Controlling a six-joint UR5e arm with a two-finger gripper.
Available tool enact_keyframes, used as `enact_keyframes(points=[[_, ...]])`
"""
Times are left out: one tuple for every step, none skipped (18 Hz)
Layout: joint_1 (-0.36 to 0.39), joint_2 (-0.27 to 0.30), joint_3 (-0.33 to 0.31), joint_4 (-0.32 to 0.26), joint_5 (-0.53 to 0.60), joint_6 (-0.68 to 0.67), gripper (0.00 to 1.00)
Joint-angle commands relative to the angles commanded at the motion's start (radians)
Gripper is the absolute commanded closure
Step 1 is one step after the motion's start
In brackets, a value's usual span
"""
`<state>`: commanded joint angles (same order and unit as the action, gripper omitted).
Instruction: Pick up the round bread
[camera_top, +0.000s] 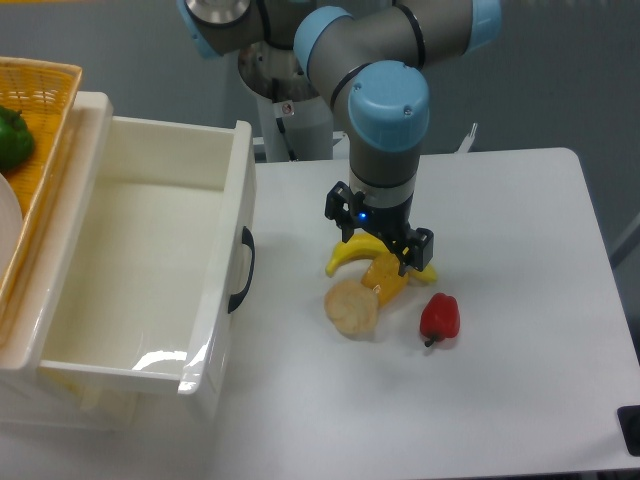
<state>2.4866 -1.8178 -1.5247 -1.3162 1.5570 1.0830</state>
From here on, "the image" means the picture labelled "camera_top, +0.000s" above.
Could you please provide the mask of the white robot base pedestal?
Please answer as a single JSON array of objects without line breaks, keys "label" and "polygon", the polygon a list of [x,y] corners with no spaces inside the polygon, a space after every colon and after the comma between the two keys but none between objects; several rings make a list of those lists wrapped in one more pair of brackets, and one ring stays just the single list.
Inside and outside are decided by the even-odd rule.
[{"label": "white robot base pedestal", "polygon": [[240,51],[238,71],[256,100],[268,162],[333,157],[333,116],[293,51],[254,43]]}]

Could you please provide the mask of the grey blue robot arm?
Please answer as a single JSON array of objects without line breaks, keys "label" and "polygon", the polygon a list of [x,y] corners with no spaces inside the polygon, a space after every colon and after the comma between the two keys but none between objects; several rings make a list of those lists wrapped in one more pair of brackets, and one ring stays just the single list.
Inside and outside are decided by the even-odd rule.
[{"label": "grey blue robot arm", "polygon": [[349,179],[328,193],[326,217],[344,239],[363,230],[383,242],[401,270],[423,270],[434,236],[409,223],[430,120],[423,69],[495,40],[501,4],[394,1],[362,18],[317,1],[181,1],[178,10],[205,57],[257,43],[293,54],[294,73],[350,141]]}]

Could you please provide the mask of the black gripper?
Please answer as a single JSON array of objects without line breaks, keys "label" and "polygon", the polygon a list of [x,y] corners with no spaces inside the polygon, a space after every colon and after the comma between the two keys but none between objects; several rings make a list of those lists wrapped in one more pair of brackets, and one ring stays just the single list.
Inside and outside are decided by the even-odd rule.
[{"label": "black gripper", "polygon": [[356,230],[363,230],[384,244],[393,245],[401,277],[409,271],[422,272],[433,258],[434,233],[426,228],[411,229],[413,197],[392,207],[370,206],[365,203],[367,199],[363,192],[354,193],[339,181],[326,196],[325,217],[341,230],[342,241],[349,241]]}]

